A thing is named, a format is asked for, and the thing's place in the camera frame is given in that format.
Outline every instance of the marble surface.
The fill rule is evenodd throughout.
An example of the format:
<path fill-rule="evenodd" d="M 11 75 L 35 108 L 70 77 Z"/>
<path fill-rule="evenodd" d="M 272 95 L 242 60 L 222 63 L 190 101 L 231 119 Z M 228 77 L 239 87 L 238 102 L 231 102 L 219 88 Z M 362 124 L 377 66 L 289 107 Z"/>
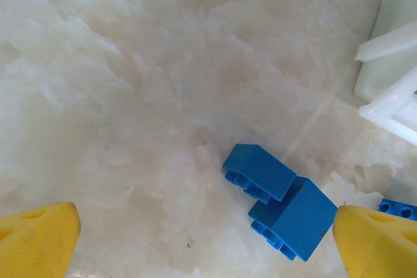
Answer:
<path fill-rule="evenodd" d="M 337 204 L 417 202 L 417 147 L 358 116 L 381 0 L 0 0 L 0 214 L 72 201 L 67 277 L 345 277 L 289 262 L 224 178 L 258 143 Z"/>

